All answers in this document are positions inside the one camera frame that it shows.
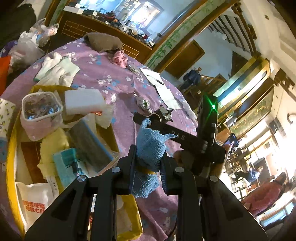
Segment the pink fluffy cloth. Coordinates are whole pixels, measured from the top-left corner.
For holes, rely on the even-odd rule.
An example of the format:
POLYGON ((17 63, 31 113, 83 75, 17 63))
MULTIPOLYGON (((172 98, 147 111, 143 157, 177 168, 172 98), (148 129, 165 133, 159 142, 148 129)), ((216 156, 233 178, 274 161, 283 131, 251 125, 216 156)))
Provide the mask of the pink fluffy cloth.
POLYGON ((125 55, 123 50, 118 50, 114 57, 112 58, 111 62, 121 68, 127 67, 128 57, 125 55))

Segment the person in dark clothes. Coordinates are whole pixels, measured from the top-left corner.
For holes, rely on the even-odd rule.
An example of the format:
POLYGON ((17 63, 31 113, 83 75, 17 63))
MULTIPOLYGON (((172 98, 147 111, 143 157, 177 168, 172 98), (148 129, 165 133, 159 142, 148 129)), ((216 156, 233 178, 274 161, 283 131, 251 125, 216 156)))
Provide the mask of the person in dark clothes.
POLYGON ((191 69, 184 77, 184 83, 179 87, 179 90, 185 90, 193 85, 198 85, 201 82, 202 75, 200 72, 202 71, 201 67, 198 67, 197 69, 191 69))

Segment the red shopping bag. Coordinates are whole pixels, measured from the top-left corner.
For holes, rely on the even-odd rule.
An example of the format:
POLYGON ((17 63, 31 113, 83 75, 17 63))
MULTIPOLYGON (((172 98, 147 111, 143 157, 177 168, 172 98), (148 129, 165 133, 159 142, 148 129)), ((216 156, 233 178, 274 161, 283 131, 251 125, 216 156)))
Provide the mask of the red shopping bag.
POLYGON ((11 56, 0 58, 0 95, 6 89, 6 80, 8 76, 8 71, 10 67, 11 56))

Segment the blue knitted cloth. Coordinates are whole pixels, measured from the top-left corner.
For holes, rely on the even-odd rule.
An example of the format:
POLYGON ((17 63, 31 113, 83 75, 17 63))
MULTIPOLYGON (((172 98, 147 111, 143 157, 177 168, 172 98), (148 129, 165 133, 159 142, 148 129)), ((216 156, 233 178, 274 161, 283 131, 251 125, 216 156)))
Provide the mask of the blue knitted cloth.
POLYGON ((136 198, 147 198, 159 186, 158 173, 161 159, 167 150, 165 142, 177 136, 172 133, 161 134, 152 130, 149 118, 140 125, 136 139, 135 173, 132 185, 132 195, 136 198))

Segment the white plastic snack bag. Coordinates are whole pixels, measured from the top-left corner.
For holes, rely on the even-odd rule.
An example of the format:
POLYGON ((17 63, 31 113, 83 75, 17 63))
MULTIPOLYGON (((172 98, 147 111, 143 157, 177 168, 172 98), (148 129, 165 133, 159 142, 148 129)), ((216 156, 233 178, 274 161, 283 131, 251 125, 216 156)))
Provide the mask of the white plastic snack bag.
POLYGON ((27 232, 54 201, 54 196, 49 183, 25 185, 22 182, 16 182, 16 186, 21 196, 25 218, 25 232, 27 232))

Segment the purple floral tablecloth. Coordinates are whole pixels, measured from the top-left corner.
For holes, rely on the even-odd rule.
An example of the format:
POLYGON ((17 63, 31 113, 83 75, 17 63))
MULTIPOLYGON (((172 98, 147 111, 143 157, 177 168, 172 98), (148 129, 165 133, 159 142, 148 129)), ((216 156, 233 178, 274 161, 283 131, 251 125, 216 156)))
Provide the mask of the purple floral tablecloth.
MULTIPOLYGON (((92 50, 83 38, 67 42, 52 53, 54 52, 71 56, 72 62, 80 68, 74 77, 72 88, 98 89, 108 104, 115 105, 111 123, 119 151, 125 156, 130 145, 135 143, 139 128, 132 120, 133 114, 144 113, 137 105, 134 94, 148 100, 154 111, 159 104, 164 105, 156 89, 144 75, 137 76, 112 64, 109 54, 99 54, 92 50)), ((41 69, 44 58, 19 75, 1 97, 16 104, 19 109, 22 98, 36 84, 33 79, 41 69)), ((170 124, 196 135, 197 122, 191 120, 183 109, 173 112, 173 122, 170 124)), ((178 197, 166 196, 160 184, 147 198, 137 198, 136 201, 144 228, 144 233, 137 240, 167 239, 176 223, 178 197)))

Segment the yellow plush toy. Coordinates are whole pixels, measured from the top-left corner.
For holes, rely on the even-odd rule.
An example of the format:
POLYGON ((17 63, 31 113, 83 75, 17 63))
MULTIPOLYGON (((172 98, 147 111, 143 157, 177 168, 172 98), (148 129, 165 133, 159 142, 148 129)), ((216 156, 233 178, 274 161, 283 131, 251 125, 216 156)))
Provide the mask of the yellow plush toy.
POLYGON ((62 128, 57 128, 54 132, 43 138, 40 145, 41 159, 37 167, 40 169, 44 179, 58 176, 53 154, 65 149, 69 149, 69 142, 62 128))

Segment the white foam sponge block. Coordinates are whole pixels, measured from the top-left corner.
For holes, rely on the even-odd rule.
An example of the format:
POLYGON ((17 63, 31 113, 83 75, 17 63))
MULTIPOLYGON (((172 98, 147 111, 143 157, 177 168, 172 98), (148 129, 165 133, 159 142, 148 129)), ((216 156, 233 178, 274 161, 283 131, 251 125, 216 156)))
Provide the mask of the white foam sponge block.
POLYGON ((106 102, 97 89, 76 89, 65 91, 65 108, 67 115, 95 113, 103 111, 106 102))

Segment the wooden cabinet with clutter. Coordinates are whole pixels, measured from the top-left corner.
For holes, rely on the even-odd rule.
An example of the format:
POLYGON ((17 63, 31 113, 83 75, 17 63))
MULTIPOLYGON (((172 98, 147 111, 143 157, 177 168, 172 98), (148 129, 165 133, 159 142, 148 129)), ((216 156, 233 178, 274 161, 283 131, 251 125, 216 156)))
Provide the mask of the wooden cabinet with clutter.
POLYGON ((123 43, 122 48, 125 53, 142 64, 147 61, 148 56, 152 52, 152 48, 147 44, 93 17, 69 11, 62 12, 57 33, 62 44, 80 39, 91 32, 100 32, 118 37, 123 43))

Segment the yellow storage box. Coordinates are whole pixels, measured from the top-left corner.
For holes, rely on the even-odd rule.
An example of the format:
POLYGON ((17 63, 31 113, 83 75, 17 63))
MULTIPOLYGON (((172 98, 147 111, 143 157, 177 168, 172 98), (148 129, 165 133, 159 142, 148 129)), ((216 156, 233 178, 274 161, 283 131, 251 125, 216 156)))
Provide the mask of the yellow storage box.
MULTIPOLYGON (((88 120, 94 131, 97 132, 100 142, 112 154, 113 160, 106 165, 102 172, 114 167, 119 160, 119 150, 114 137, 113 129, 109 126, 104 129, 96 126, 94 118, 88 120)), ((65 151, 58 151, 53 154, 54 164, 58 166, 61 174, 66 173, 74 179, 78 174, 84 174, 91 177, 91 165, 82 160, 78 152, 69 148, 65 151)), ((21 182, 39 183, 43 177, 38 163, 40 162, 40 143, 31 142, 23 127, 21 119, 16 118, 11 138, 8 145, 8 157, 6 164, 6 186, 8 191, 11 211, 15 219, 15 223, 21 233, 21 237, 25 236, 30 225, 25 217, 25 207, 20 202, 20 195, 16 188, 17 175, 21 174, 19 180, 21 182)), ((132 195, 119 196, 117 198, 117 240, 136 240, 142 233, 142 221, 138 211, 135 198, 132 195)))

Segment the colourful sponge cloth stack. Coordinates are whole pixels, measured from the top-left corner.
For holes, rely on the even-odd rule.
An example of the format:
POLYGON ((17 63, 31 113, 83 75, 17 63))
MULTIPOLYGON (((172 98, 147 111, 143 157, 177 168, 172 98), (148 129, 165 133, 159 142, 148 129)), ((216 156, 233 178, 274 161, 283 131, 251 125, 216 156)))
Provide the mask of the colourful sponge cloth stack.
POLYGON ((113 160, 111 153, 84 120, 78 121, 67 131, 67 134, 75 148, 90 163, 95 172, 98 173, 113 160))

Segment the teal tissue pack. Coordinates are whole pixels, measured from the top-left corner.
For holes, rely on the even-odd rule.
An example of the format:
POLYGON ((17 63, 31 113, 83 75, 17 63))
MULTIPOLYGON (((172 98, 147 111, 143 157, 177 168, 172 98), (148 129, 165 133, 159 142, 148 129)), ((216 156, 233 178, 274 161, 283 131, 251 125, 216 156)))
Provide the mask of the teal tissue pack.
POLYGON ((53 154, 53 161, 62 187, 66 189, 81 174, 81 169, 78 167, 76 158, 76 149, 65 149, 53 154))

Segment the clear plastic bags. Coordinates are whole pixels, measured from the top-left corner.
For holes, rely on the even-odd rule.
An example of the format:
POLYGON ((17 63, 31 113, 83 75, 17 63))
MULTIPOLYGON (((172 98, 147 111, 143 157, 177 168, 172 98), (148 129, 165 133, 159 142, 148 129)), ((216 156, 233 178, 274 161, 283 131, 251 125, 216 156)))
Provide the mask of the clear plastic bags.
POLYGON ((46 46, 51 36, 57 34, 59 28, 59 24, 45 26, 45 20, 37 21, 28 32, 20 34, 17 44, 8 53, 11 68, 25 68, 44 56, 45 52, 41 48, 46 46))

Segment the brown towel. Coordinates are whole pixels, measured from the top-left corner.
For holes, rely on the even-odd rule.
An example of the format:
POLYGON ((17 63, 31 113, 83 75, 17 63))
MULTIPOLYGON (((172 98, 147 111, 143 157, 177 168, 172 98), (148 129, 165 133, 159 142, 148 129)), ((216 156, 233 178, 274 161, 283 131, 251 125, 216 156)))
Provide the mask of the brown towel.
POLYGON ((98 53, 106 51, 118 51, 121 50, 123 43, 115 36, 105 33, 87 33, 84 36, 85 42, 98 53))

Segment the white folded cloths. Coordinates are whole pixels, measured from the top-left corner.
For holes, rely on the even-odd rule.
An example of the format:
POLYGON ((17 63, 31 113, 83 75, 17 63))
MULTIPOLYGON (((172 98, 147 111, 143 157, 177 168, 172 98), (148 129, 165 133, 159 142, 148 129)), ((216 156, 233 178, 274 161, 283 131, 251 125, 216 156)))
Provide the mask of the white folded cloths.
POLYGON ((34 82, 42 86, 70 87, 79 70, 80 68, 72 62, 69 55, 62 56, 54 52, 44 59, 41 69, 34 77, 34 82))

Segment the pink clear pencil pouch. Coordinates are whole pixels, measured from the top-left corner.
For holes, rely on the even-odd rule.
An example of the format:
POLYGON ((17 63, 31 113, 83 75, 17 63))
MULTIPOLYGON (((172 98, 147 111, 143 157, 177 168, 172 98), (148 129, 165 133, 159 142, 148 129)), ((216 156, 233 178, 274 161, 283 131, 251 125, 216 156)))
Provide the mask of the pink clear pencil pouch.
POLYGON ((63 105, 53 92, 30 93, 22 99, 21 125, 31 141, 39 141, 62 125, 63 105))

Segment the white paper sheets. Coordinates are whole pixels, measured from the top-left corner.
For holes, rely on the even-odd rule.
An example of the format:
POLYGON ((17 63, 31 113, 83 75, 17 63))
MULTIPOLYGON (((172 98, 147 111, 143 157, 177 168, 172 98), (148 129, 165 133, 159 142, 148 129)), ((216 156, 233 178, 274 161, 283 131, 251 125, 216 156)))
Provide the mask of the white paper sheets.
MULTIPOLYGON (((140 68, 141 72, 144 74, 144 76, 147 78, 149 75, 162 81, 162 78, 160 76, 160 73, 154 72, 152 70, 146 69, 146 68, 140 68)), ((155 84, 153 85, 155 89, 157 90, 159 97, 162 99, 164 104, 168 108, 173 108, 173 109, 181 109, 179 103, 177 100, 174 98, 172 92, 170 89, 166 87, 166 85, 161 85, 161 84, 155 84)))

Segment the white patterned tissue box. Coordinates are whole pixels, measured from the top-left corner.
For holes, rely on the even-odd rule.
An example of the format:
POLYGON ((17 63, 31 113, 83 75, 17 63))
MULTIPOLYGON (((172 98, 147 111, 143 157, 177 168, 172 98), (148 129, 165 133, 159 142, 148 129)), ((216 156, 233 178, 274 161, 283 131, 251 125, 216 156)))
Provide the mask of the white patterned tissue box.
POLYGON ((0 137, 1 140, 7 140, 11 127, 11 120, 16 105, 8 100, 1 98, 0 100, 0 137))

